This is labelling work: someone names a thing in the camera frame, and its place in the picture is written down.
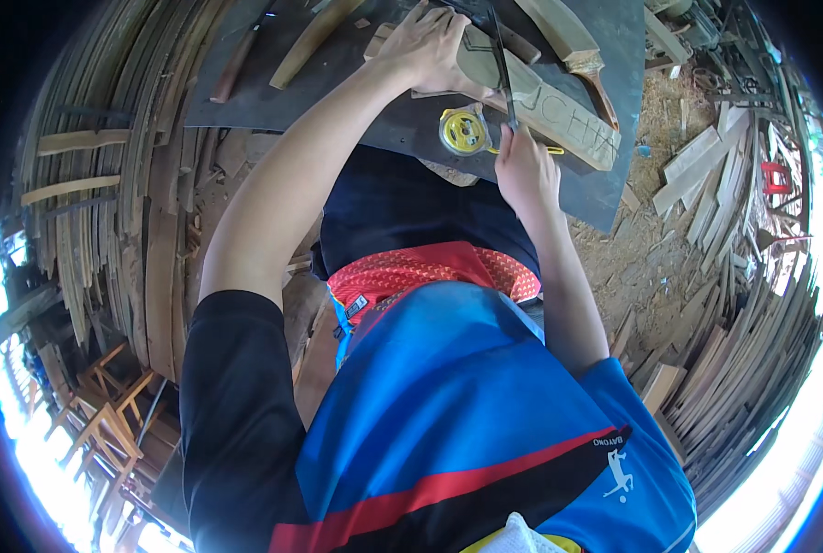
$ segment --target yellow tape measure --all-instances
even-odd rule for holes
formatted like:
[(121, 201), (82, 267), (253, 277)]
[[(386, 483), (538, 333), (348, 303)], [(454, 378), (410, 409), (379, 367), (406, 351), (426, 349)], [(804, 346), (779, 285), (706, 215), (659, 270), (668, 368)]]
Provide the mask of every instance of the yellow tape measure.
[[(482, 114), (482, 104), (479, 102), (442, 112), (439, 118), (439, 140), (449, 151), (462, 157), (472, 156), (482, 150), (500, 153), (491, 141), (488, 125)], [(565, 153), (565, 150), (547, 146), (547, 152), (556, 156)]]

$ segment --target workshop floor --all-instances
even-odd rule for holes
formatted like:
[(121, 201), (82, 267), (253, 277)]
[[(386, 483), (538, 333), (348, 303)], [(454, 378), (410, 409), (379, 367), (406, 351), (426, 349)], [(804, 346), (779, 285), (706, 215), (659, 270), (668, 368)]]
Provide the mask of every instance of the workshop floor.
[[(684, 136), (680, 100), (688, 105)], [(673, 319), (706, 280), (699, 270), (700, 251), (685, 241), (693, 214), (684, 212), (679, 203), (664, 222), (654, 211), (651, 197), (662, 185), (661, 167), (714, 120), (715, 111), (694, 85), (689, 67), (683, 67), (680, 78), (675, 80), (660, 72), (647, 75), (637, 143), (650, 146), (651, 158), (634, 155), (628, 178), (641, 207), (633, 214), (621, 203), (611, 235), (603, 235), (581, 221), (572, 221), (572, 237), (606, 332), (616, 331), (629, 305), (635, 308), (636, 325), (627, 343), (627, 353), (634, 362), (644, 359), (651, 348), (665, 340)], [(212, 231), (250, 170), (251, 164), (245, 163), (235, 178), (212, 180), (196, 193), (202, 235), (201, 248), (188, 265), (186, 289), (191, 309), (199, 294), (202, 260)], [(675, 230), (673, 236), (655, 248), (671, 230)]]

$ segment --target black workbench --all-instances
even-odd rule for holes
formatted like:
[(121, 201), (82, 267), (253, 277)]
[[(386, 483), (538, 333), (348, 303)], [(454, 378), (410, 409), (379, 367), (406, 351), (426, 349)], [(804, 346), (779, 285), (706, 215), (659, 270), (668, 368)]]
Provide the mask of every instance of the black workbench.
[[(247, 127), (284, 131), (306, 110), (339, 85), (363, 62), (362, 52), (381, 23), (398, 23), (416, 0), (367, 0), (319, 47), (283, 90), (269, 85), (285, 53), (313, 18), (310, 0), (277, 0), (276, 17), (267, 18), (240, 72), (231, 99), (224, 105), (208, 102), (215, 81), (237, 41), (261, 12), (265, 0), (239, 0), (224, 19), (201, 66), (199, 81), (187, 114), (188, 127)], [(639, 123), (645, 55), (645, 26), (641, 0), (564, 0), (602, 49), (602, 82), (620, 122), (617, 159), (611, 171), (595, 171), (571, 154), (559, 158), (562, 167), (560, 204), (570, 215), (609, 232), (629, 171)], [(556, 54), (534, 23), (513, 0), (494, 0), (502, 22), (543, 52), (534, 71), (554, 87), (595, 113), (583, 82), (560, 68)], [(367, 18), (372, 25), (356, 28)], [(482, 152), (468, 158), (453, 156), (439, 141), (439, 116), (447, 108), (469, 105), (459, 94), (413, 100), (406, 92), (375, 119), (361, 143), (428, 159), (494, 181), (494, 155)], [(492, 136), (505, 116), (486, 108)]]

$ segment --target wooden handle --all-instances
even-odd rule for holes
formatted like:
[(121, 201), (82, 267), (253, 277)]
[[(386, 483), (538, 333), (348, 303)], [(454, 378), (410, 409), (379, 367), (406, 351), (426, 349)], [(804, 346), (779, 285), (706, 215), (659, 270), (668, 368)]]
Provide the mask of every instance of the wooden handle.
[(525, 40), (519, 33), (503, 23), (500, 24), (500, 28), (504, 48), (516, 54), (516, 57), (525, 62), (526, 65), (531, 65), (540, 59), (540, 50)]
[(328, 38), (353, 10), (365, 0), (332, 0), (321, 12), (317, 13), (301, 36), (292, 45), (292, 49), (285, 54), (282, 63), (273, 73), (270, 86), (285, 90), (288, 83), (295, 78), (297, 72), (306, 64), (313, 52)]
[(599, 96), (599, 114), (608, 122), (609, 125), (611, 125), (611, 128), (619, 133), (620, 124), (617, 122), (617, 114), (614, 111), (614, 106), (611, 105), (611, 100), (608, 98), (608, 93), (605, 92), (605, 89), (602, 86), (602, 79), (599, 77), (599, 70), (596, 69), (594, 71), (574, 72), (574, 74), (583, 77), (583, 79), (593, 85), (593, 88), (595, 88), (595, 93)]
[(245, 58), (249, 55), (255, 36), (257, 36), (257, 32), (252, 29), (246, 31), (242, 36), (240, 43), (236, 45), (236, 50), (233, 50), (233, 55), (227, 61), (224, 72), (221, 72), (221, 76), (218, 77), (218, 82), (215, 83), (208, 100), (215, 104), (223, 104), (230, 99), (233, 84), (236, 83), (236, 77), (240, 74), (242, 64), (245, 63)]

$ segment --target wooden board with drawing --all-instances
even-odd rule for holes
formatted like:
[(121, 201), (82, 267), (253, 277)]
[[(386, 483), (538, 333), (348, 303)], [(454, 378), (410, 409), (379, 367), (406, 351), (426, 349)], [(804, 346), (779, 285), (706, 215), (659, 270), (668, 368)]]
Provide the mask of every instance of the wooden board with drawing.
[[(365, 50), (365, 58), (377, 56), (393, 27), (384, 24), (378, 28)], [(620, 133), (567, 94), (545, 83), (508, 50), (504, 54), (518, 119), (594, 169), (610, 171), (617, 157)], [(472, 81), (490, 88), (499, 85), (491, 39), (478, 28), (469, 26), (464, 31), (457, 63)], [(507, 110), (503, 98), (486, 99), (484, 103), (502, 112)]]

